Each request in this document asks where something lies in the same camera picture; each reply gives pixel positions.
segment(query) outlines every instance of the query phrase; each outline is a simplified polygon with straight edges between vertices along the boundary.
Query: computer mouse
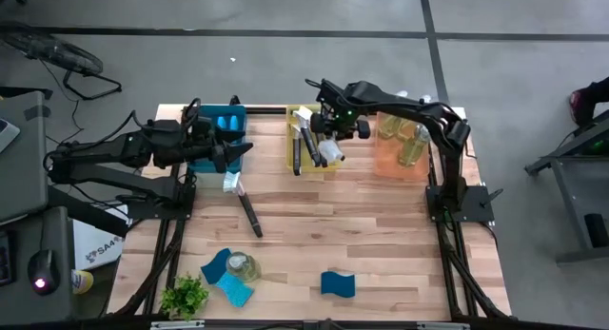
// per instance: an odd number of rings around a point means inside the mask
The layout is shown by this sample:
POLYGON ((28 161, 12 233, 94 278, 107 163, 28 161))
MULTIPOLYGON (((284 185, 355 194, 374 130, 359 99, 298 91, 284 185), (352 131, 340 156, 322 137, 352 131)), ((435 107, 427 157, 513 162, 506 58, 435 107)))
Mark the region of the computer mouse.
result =
POLYGON ((45 296, 53 293, 59 286, 59 270, 52 250, 40 250, 29 258, 28 278, 31 288, 45 296))

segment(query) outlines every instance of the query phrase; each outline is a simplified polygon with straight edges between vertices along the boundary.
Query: yellow tray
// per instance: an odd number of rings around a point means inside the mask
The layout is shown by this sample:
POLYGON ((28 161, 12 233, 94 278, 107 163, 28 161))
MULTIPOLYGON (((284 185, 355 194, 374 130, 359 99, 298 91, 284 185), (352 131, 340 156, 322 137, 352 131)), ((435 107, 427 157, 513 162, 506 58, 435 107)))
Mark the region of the yellow tray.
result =
MULTIPOLYGON (((296 117, 292 116, 292 111, 298 110, 301 106, 286 106, 285 107, 285 165, 291 171, 293 171, 293 163, 294 163, 294 128, 292 125, 297 125, 298 121, 296 117)), ((309 110, 313 112, 318 112, 321 109, 320 105, 303 105, 303 107, 307 107, 309 110)), ((313 142, 317 145, 317 138, 313 134, 313 142)), ((306 149, 305 140, 301 138, 301 171, 303 173, 325 173, 325 172, 334 172, 341 166, 341 162, 335 162, 328 164, 326 168, 321 166, 316 167, 313 164, 313 160, 311 160, 311 156, 308 154, 308 150, 306 149)))

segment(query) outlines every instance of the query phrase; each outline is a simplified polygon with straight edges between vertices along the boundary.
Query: box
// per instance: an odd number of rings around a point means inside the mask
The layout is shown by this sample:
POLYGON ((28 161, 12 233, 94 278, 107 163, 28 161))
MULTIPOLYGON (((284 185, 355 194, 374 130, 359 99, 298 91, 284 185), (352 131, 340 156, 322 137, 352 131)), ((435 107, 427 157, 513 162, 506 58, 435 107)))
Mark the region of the box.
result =
MULTIPOLYGON (((290 172, 293 171, 294 166, 294 128, 292 125, 297 125, 298 120, 296 117, 292 116, 292 111, 298 110, 301 106, 286 106, 285 107, 285 165, 289 169, 290 172)), ((308 108, 313 112, 319 112, 321 106, 319 104, 316 105, 305 105, 303 107, 308 108)), ((313 142, 315 146, 317 145, 317 138, 313 135, 313 142)), ((321 166, 316 167, 313 164, 313 160, 306 149, 305 140, 301 138, 301 171, 303 173, 326 173, 326 172, 334 172, 341 166, 341 162, 334 162, 328 164, 326 168, 321 166)))
POLYGON ((377 113, 376 141, 374 145, 374 174, 407 181, 426 180, 429 174, 429 145, 422 150, 421 158, 412 166, 405 167, 398 162, 398 155, 403 146, 401 137, 414 136, 416 123, 405 120, 408 125, 401 127, 402 136, 385 139, 380 133, 387 117, 394 117, 382 112, 377 113))
MULTIPOLYGON (((224 117, 226 129, 229 129, 230 117, 233 115, 237 116, 238 126, 236 130, 246 131, 247 111, 244 106, 203 105, 199 108, 199 115, 210 118, 211 122, 215 125, 218 125, 220 117, 224 117)), ((235 144, 241 144, 244 140, 245 136, 235 141, 235 144)), ((240 156, 239 159, 226 167, 226 171, 231 173, 240 172, 243 166, 243 159, 244 157, 240 156)), ((194 164, 188 165, 188 167, 197 173, 217 173, 213 162, 209 159, 197 160, 194 164)))

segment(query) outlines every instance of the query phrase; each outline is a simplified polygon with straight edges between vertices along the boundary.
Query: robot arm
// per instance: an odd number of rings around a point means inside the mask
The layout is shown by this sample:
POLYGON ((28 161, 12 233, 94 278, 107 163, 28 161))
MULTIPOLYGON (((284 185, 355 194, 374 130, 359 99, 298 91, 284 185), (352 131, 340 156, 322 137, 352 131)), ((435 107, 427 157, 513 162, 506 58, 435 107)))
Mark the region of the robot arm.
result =
POLYGON ((242 131, 224 130, 210 119, 199 116, 195 99, 182 114, 182 122, 176 120, 148 120, 142 125, 131 112, 113 133, 94 143, 77 142, 60 144, 45 159, 45 169, 57 184, 80 184, 95 182, 134 191, 143 195, 141 200, 153 204, 176 204, 184 196, 189 185, 175 178, 148 179, 98 164, 120 163, 139 168, 148 165, 150 159, 155 166, 166 166, 209 159, 216 171, 226 172, 226 166, 253 147, 251 143, 232 144, 242 138, 242 131), (116 135, 128 121, 133 119, 140 130, 116 135), (47 159, 52 162, 47 167, 47 159))
POLYGON ((444 159, 445 176, 439 202, 450 212, 461 209, 467 188, 461 176, 461 158, 470 126, 452 108, 443 103, 424 105, 383 92, 365 81, 348 84, 346 88, 339 88, 327 80, 320 84, 306 82, 320 90, 317 101, 322 104, 321 112, 311 117, 311 130, 337 141, 352 139, 355 131, 360 138, 369 137, 367 121, 358 118, 377 111, 426 126, 444 159))

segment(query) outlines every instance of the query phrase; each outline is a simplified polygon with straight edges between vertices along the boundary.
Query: plastic bottle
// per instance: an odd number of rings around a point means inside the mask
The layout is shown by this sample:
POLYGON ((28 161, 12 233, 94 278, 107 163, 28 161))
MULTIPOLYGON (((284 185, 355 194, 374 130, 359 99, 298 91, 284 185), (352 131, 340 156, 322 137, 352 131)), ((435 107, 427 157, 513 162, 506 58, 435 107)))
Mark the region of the plastic bottle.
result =
MULTIPOLYGON (((408 97, 408 91, 402 90, 396 93, 396 96, 408 97)), ((385 115, 379 126, 379 135, 383 139, 391 139, 400 130, 402 119, 393 115, 385 115)))
MULTIPOLYGON (((423 104, 429 104, 431 102, 431 96, 423 95, 419 98, 419 101, 422 102, 423 104)), ((398 139, 405 142, 409 138, 411 138, 412 134, 414 132, 414 128, 417 124, 418 123, 416 123, 414 121, 402 119, 398 132, 396 133, 396 136, 398 137, 398 139)))
POLYGON ((422 150, 430 140, 427 128, 417 125, 414 136, 404 141, 402 150, 398 153, 398 163, 406 167, 416 164, 421 158, 422 150))
POLYGON ((243 252, 230 254, 226 259, 226 270, 243 282, 255 281, 262 275, 260 264, 243 252))
POLYGON ((72 293, 85 294, 93 286, 93 275, 82 270, 72 269, 72 293))

